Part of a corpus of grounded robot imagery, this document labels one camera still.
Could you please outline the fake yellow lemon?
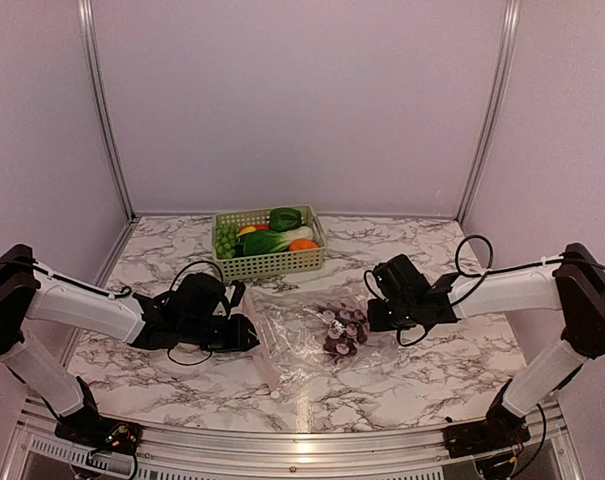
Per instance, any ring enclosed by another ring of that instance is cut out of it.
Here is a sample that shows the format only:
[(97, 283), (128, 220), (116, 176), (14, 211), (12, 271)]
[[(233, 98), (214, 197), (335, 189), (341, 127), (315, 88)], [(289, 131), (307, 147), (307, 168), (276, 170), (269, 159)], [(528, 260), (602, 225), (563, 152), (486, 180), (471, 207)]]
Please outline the fake yellow lemon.
[(237, 237), (240, 238), (240, 237), (243, 237), (250, 233), (254, 233), (256, 231), (257, 231), (257, 228), (255, 226), (246, 226), (238, 232)]

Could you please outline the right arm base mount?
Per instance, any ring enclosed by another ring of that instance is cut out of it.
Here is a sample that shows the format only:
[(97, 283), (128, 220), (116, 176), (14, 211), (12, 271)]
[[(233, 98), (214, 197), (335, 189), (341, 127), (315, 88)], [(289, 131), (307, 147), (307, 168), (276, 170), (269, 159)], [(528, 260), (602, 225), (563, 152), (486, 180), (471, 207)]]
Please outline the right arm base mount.
[(523, 424), (510, 428), (483, 420), (451, 424), (443, 430), (443, 438), (449, 456), (461, 458), (522, 445), (531, 435)]

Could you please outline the clear dotted zip bag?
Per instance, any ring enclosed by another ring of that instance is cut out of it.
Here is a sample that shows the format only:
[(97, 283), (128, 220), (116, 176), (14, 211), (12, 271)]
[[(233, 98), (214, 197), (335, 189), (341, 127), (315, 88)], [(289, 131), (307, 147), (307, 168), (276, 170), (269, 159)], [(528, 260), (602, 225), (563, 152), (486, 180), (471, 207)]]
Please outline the clear dotted zip bag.
[(325, 290), (291, 290), (282, 295), (251, 289), (242, 301), (260, 344), (251, 350), (254, 364), (274, 399), (288, 396), (316, 376), (377, 367), (396, 352), (390, 334), (370, 329), (368, 341), (351, 358), (335, 362), (323, 350), (327, 328), (316, 307), (343, 302), (360, 308), (368, 317), (369, 292), (360, 284)]

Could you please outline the fake green bell pepper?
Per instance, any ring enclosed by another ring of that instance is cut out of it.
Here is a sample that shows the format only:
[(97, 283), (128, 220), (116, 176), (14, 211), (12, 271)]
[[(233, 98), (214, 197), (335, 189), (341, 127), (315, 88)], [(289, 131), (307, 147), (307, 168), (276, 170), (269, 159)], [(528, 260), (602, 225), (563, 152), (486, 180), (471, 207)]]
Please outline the fake green bell pepper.
[(295, 230), (303, 225), (302, 212), (296, 208), (280, 207), (269, 213), (269, 229), (277, 232)]

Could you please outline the fake orange tangerine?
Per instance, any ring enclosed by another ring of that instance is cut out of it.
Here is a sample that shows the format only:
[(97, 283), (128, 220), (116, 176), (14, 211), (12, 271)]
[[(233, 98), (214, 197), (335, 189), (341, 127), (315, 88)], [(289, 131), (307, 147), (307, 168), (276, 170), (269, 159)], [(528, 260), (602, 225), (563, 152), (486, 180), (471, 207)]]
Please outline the fake orange tangerine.
[(313, 250), (313, 249), (318, 249), (319, 245), (313, 241), (313, 240), (309, 240), (309, 239), (297, 239), (295, 241), (293, 241), (291, 243), (291, 245), (289, 246), (289, 250), (291, 252), (294, 251), (307, 251), (307, 250)]

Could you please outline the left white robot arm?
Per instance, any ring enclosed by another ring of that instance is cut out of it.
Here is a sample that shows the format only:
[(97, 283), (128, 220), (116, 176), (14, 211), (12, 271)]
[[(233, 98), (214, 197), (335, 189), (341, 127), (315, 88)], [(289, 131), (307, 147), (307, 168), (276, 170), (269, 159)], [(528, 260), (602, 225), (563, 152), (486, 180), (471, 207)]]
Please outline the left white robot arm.
[(72, 376), (30, 331), (32, 321), (105, 335), (132, 348), (171, 351), (180, 344), (209, 354), (246, 352), (260, 343), (237, 312), (246, 287), (183, 268), (168, 290), (149, 297), (108, 291), (39, 263), (17, 244), (0, 257), (0, 362), (36, 392), (54, 417), (88, 445), (107, 438), (108, 423), (88, 385)]

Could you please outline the fake green grapes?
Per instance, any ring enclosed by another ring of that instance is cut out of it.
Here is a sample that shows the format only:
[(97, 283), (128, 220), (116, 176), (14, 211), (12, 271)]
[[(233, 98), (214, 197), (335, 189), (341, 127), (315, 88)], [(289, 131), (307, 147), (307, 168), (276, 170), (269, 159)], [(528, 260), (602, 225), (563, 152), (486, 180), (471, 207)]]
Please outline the fake green grapes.
[(232, 259), (237, 255), (240, 249), (239, 233), (240, 228), (233, 224), (221, 224), (216, 227), (214, 250), (217, 259)]

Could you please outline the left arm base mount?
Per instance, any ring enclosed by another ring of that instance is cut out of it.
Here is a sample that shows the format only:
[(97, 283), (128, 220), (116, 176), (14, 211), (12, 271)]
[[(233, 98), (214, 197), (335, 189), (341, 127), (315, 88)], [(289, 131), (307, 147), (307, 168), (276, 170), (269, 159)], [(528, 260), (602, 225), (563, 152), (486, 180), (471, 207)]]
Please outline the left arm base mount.
[(76, 380), (82, 393), (82, 407), (66, 416), (56, 415), (55, 435), (96, 452), (133, 456), (141, 440), (142, 426), (101, 415), (88, 384), (80, 377)]

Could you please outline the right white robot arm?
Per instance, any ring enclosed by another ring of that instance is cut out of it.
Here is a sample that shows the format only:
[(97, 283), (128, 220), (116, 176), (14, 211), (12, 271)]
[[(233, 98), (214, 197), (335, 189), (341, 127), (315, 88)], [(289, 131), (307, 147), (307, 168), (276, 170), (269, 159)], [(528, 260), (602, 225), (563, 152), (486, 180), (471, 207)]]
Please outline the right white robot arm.
[(374, 296), (368, 303), (372, 330), (402, 335), (418, 328), (420, 340), (438, 325), (489, 314), (562, 315), (559, 337), (500, 390), (479, 423), (477, 438), (488, 448), (501, 446), (540, 400), (605, 354), (605, 265), (580, 243), (528, 264), (477, 273), (457, 266), (435, 282), (400, 254), (365, 272), (364, 281)]

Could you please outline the fake green leafy vegetable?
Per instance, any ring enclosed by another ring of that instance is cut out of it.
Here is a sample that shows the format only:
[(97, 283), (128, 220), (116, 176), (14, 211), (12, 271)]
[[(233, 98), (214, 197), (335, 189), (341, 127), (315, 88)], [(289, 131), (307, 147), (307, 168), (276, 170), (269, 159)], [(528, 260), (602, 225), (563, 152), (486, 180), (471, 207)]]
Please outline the fake green leafy vegetable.
[(310, 227), (302, 226), (283, 232), (273, 230), (252, 232), (244, 235), (240, 244), (244, 256), (257, 256), (280, 253), (288, 250), (297, 240), (312, 241), (313, 238), (313, 230)]

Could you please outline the fake purple grapes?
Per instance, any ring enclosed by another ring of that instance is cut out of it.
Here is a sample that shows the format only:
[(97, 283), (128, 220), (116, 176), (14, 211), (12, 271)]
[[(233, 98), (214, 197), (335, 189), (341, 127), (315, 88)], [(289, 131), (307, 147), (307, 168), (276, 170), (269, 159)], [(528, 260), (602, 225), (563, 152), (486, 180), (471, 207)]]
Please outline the fake purple grapes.
[(368, 341), (370, 325), (363, 310), (343, 302), (329, 302), (316, 307), (327, 328), (324, 352), (335, 362), (351, 358)]

